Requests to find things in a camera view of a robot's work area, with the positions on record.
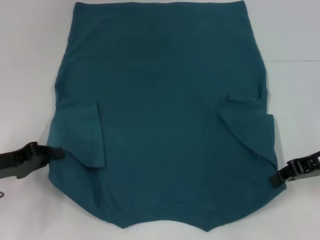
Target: teal skirt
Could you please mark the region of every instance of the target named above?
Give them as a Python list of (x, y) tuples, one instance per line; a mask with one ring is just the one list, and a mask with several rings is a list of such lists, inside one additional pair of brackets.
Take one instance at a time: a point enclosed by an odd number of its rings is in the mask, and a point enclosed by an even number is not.
[(76, 3), (55, 91), (49, 179), (109, 223), (209, 231), (286, 188), (243, 1)]

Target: white backdrop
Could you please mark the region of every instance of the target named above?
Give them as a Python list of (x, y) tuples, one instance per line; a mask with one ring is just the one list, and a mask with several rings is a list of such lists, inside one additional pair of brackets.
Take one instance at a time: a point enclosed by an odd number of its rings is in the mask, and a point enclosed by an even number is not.
[[(32, 141), (46, 143), (54, 113), (53, 85), (75, 2), (0, 0), (0, 153)], [(245, 2), (268, 72), (269, 112), (276, 119), (275, 149), (281, 168), (288, 160), (320, 151), (320, 1)], [(210, 232), (174, 221), (120, 229), (93, 217), (54, 188), (47, 168), (21, 180), (0, 179), (0, 191), (5, 192), (0, 199), (1, 240), (320, 238), (320, 177), (288, 183), (267, 206)]]

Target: white background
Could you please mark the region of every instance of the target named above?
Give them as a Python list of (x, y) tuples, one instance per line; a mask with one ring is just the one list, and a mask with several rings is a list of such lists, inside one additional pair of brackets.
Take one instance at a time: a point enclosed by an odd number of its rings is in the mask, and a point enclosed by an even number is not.
[[(46, 143), (53, 85), (75, 2), (0, 0), (0, 153), (32, 141)], [(320, 151), (320, 1), (245, 2), (268, 72), (269, 112), (276, 119), (275, 149), (282, 168), (288, 160)], [(320, 239), (320, 176), (288, 183), (265, 207), (210, 232), (174, 221), (120, 229), (54, 188), (47, 168), (21, 180), (0, 179), (0, 191), (5, 192), (1, 240)]]

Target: garment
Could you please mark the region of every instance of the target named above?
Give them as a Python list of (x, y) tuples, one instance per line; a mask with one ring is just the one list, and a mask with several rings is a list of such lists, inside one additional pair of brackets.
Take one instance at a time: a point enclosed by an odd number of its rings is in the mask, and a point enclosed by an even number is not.
[(109, 223), (209, 231), (285, 189), (243, 1), (76, 3), (55, 90), (49, 179)]

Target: teal fabric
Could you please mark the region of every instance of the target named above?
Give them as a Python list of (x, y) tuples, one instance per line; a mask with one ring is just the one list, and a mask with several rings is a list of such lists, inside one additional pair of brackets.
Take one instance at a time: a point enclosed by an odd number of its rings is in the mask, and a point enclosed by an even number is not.
[(55, 90), (49, 178), (109, 223), (209, 231), (286, 188), (243, 1), (76, 3)]

